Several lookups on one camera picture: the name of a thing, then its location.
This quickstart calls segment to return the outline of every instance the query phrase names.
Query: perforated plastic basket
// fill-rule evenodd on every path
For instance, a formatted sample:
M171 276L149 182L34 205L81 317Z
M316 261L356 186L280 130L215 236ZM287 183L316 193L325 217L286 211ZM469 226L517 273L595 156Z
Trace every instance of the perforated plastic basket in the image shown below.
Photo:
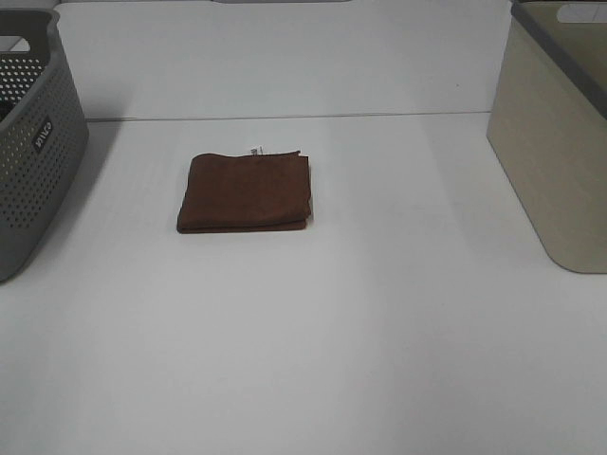
M0 35L29 43L0 53L0 282L44 234L88 140L58 20L53 10L0 9Z

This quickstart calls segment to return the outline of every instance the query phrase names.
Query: white table surface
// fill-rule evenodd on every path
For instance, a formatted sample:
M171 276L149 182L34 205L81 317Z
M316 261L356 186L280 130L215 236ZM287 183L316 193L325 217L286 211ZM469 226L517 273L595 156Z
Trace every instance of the white table surface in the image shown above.
M487 111L506 0L62 4L89 118Z
M0 287L0 453L604 453L607 281L549 261L486 126L91 124ZM310 156L311 226L177 234L190 159L258 144Z

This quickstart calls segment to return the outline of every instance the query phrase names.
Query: basket label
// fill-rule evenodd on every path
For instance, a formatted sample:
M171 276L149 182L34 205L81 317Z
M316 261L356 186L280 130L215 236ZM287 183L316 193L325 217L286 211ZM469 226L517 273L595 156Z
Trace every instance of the basket label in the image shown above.
M50 137L50 134L53 132L53 122L50 121L50 117L46 116L45 121L43 121L42 126L34 136L34 139L31 141L31 145L34 146L36 152L39 154L42 149L45 148L46 142Z

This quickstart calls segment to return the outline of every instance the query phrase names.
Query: folded towel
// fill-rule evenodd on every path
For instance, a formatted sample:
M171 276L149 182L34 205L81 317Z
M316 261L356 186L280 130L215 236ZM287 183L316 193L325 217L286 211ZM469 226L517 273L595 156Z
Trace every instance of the folded towel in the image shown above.
M177 230L181 233L304 229L310 171L300 152L192 160Z

